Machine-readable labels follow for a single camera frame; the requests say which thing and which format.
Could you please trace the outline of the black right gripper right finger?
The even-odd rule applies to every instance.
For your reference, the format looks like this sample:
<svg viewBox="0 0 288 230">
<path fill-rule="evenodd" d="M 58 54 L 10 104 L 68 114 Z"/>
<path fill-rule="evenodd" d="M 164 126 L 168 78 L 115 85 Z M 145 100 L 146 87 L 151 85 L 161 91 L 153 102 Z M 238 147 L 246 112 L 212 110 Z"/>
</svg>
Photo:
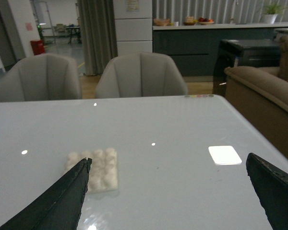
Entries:
<svg viewBox="0 0 288 230">
<path fill-rule="evenodd" d="M 254 153 L 246 169 L 272 229 L 288 230 L 288 173 Z"/>
</svg>

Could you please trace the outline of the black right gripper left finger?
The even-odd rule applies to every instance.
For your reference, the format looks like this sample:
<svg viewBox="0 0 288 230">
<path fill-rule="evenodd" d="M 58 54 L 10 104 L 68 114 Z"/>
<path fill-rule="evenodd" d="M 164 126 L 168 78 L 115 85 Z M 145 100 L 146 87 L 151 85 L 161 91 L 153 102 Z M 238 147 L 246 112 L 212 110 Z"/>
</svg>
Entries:
<svg viewBox="0 0 288 230">
<path fill-rule="evenodd" d="M 92 159 L 84 158 L 0 230 L 75 230 L 88 191 Z"/>
</svg>

